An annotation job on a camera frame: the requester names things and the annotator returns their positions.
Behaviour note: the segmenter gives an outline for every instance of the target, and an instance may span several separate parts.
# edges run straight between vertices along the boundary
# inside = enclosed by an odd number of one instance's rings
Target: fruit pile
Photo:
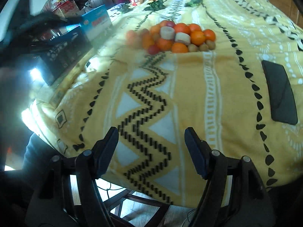
[[[126,33],[126,44],[134,48],[143,48],[150,55],[160,51],[188,53],[208,51],[216,48],[216,34],[210,30],[202,31],[197,24],[175,24],[164,20],[152,26],[150,30],[130,30]]]

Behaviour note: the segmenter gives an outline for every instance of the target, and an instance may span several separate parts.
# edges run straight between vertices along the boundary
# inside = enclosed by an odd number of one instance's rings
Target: cardboard box
[[[87,38],[92,41],[96,37],[108,38],[109,27],[112,28],[112,22],[107,14],[105,5],[101,5],[94,10],[84,14],[81,29],[85,32]]]
[[[60,7],[56,8],[53,12],[54,14],[64,18],[77,17],[83,15],[84,13],[84,11],[79,10],[75,1],[65,2]]]

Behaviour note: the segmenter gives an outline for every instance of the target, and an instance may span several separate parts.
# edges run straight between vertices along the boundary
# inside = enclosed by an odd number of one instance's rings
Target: banana slice
[[[169,26],[163,26],[161,27],[160,35],[163,39],[173,40],[175,38],[175,30]]]
[[[182,43],[186,46],[190,45],[190,36],[183,32],[178,32],[175,37],[176,43]]]

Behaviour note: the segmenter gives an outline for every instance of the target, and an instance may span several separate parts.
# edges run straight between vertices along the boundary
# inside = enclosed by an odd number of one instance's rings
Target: blue box
[[[92,48],[81,27],[53,40],[45,41],[51,49],[39,53],[36,68],[48,85],[52,85],[64,72],[69,72]]]
[[[81,29],[85,32],[90,41],[96,37],[106,36],[108,28],[112,27],[112,22],[107,14],[105,5],[101,5],[92,11],[82,15]]]

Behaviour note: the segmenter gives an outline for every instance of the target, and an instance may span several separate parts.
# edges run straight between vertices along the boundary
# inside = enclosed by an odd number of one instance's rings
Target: black clamp
[[[106,173],[118,138],[118,130],[111,127],[92,150],[73,158],[55,155],[43,183],[34,191],[25,223],[30,227],[114,227],[95,179]],[[77,176],[81,205],[74,205],[70,175]]]
[[[196,171],[207,180],[190,227],[272,227],[275,214],[266,188],[248,156],[225,157],[201,141],[192,127],[185,143]],[[227,175],[232,175],[229,204],[221,208]]]

